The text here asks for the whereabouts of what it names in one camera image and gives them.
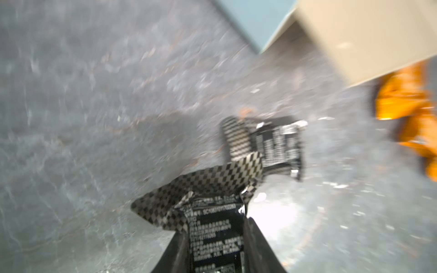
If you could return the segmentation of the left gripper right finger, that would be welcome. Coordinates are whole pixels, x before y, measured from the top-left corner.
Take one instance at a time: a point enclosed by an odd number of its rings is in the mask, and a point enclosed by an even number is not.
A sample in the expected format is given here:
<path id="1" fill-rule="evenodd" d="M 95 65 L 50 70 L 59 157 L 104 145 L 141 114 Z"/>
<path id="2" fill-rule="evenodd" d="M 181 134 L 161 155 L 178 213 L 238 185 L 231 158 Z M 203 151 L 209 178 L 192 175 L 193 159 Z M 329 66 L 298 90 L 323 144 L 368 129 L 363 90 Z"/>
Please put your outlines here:
<path id="1" fill-rule="evenodd" d="M 253 218 L 244 219 L 243 238 L 246 273 L 286 273 Z"/>

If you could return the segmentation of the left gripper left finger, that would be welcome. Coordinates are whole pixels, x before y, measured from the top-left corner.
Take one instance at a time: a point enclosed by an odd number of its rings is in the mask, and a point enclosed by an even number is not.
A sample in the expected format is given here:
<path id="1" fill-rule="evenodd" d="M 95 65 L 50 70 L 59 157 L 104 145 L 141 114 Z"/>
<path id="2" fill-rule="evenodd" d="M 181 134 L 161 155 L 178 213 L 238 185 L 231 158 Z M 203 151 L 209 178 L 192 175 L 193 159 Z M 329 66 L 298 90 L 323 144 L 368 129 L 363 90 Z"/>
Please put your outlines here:
<path id="1" fill-rule="evenodd" d="M 175 233 L 152 273 L 189 273 L 190 251 L 186 233 Z"/>

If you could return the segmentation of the blue cream drawer cabinet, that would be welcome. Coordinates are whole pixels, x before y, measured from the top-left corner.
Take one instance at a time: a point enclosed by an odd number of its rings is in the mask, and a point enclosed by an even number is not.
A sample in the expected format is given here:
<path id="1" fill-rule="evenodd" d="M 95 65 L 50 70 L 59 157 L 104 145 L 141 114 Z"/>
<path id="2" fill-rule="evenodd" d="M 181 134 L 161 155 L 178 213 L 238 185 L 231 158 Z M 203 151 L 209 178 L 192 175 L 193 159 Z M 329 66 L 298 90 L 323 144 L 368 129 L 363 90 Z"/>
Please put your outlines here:
<path id="1" fill-rule="evenodd" d="M 264 53 L 294 22 L 297 0 L 218 0 L 214 5 L 257 54 Z"/>

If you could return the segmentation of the cream drawer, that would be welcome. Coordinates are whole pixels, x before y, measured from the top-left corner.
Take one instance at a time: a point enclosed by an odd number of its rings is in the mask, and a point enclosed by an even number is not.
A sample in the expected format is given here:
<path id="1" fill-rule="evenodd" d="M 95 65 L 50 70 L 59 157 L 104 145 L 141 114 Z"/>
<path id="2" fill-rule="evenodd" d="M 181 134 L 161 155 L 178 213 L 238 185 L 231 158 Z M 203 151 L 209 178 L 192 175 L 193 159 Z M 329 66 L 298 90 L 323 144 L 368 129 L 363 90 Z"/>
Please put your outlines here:
<path id="1" fill-rule="evenodd" d="M 294 22 L 349 86 L 437 54 L 436 1 L 294 1 L 267 45 Z"/>

